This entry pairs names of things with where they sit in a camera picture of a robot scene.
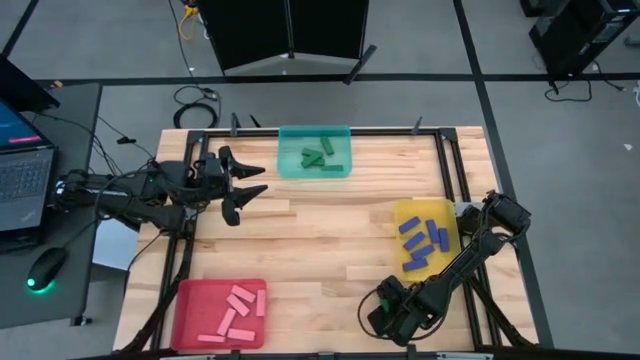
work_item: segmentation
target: black computer mouse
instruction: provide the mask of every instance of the black computer mouse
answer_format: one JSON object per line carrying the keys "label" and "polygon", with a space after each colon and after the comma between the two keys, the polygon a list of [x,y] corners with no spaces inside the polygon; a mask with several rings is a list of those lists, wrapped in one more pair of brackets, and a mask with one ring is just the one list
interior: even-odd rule
{"label": "black computer mouse", "polygon": [[45,250],[42,255],[31,265],[27,286],[32,291],[46,288],[55,279],[58,271],[67,258],[67,250],[64,248],[51,248]]}

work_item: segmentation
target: yellow cable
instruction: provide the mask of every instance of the yellow cable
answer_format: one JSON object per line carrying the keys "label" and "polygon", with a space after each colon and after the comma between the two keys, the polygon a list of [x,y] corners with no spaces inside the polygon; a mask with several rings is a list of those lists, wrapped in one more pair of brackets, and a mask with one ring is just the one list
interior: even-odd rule
{"label": "yellow cable", "polygon": [[[190,6],[185,6],[184,7],[184,16],[182,17],[182,20],[180,20],[180,24],[178,25],[178,32],[180,33],[180,36],[185,40],[185,41],[189,41],[191,39],[193,39],[193,34],[195,34],[196,32],[196,19],[195,16],[198,14],[198,8],[196,7],[190,7]],[[191,26],[191,36],[187,36],[184,34],[184,32],[182,31],[182,25],[184,25],[184,22],[188,19],[188,18],[193,18],[192,26]]]}

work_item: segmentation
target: laptop keyboard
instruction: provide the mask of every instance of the laptop keyboard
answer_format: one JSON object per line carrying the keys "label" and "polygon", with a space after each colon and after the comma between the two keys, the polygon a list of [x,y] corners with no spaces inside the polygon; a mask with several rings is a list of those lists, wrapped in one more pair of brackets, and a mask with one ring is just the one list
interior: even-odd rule
{"label": "laptop keyboard", "polygon": [[40,195],[49,174],[50,160],[0,164],[0,202]]}

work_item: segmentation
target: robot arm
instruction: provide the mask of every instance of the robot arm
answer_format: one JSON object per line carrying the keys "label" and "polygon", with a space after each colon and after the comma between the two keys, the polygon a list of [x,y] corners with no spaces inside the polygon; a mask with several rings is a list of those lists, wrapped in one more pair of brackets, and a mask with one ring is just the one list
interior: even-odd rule
{"label": "robot arm", "polygon": [[[125,176],[94,175],[71,171],[56,188],[56,204],[62,208],[95,206],[109,218],[137,230],[151,222],[161,231],[179,232],[187,209],[203,211],[212,200],[222,199],[222,216],[230,226],[240,224],[236,208],[242,208],[267,189],[266,185],[234,188],[233,178],[263,173],[264,168],[243,165],[228,146],[194,164],[152,161],[146,169]],[[164,206],[167,200],[171,205]]]}
{"label": "robot arm", "polygon": [[[460,233],[472,235],[472,240],[439,275],[409,288],[404,288],[395,276],[390,276],[377,287],[376,293],[385,306],[379,306],[367,318],[378,337],[406,346],[418,328],[429,330],[440,326],[453,291],[463,281],[475,280],[474,273],[481,264],[529,228],[531,214],[509,197],[491,192],[483,202],[481,211],[470,206],[458,218]],[[511,235],[494,233],[494,226],[501,226]],[[511,326],[505,332],[514,329]]]}

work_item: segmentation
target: wooden table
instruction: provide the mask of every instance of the wooden table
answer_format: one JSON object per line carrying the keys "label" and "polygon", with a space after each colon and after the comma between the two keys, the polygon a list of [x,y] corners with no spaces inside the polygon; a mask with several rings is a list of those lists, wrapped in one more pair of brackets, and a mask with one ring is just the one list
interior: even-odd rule
{"label": "wooden table", "polygon": [[[461,127],[457,133],[471,195],[480,201],[497,187],[483,129]],[[186,130],[165,130],[158,160],[182,160],[186,136]],[[423,136],[354,136],[353,172],[334,180],[281,179],[277,144],[274,137],[210,142],[210,151],[230,145],[240,162],[267,169],[237,186],[267,184],[269,189],[245,207],[239,227],[225,225],[219,203],[200,215],[191,278],[267,281],[267,338],[264,347],[254,352],[401,351],[390,341],[365,335],[356,308],[382,279],[399,275],[393,202],[444,198],[435,141]],[[449,167],[454,169],[450,147],[446,150]],[[460,201],[455,171],[451,173]],[[154,227],[143,227],[138,248],[156,234]],[[114,349],[131,341],[156,306],[166,251],[166,240],[158,240],[134,264]],[[535,342],[513,249],[505,246],[487,261],[487,270],[494,299],[522,334]],[[363,317],[375,304],[373,299],[365,304]],[[476,304],[483,340],[489,343],[485,313],[477,298]],[[169,346],[172,322],[173,305],[167,312],[162,347]],[[442,328],[416,346],[419,351],[473,349],[462,289],[453,294]]]}

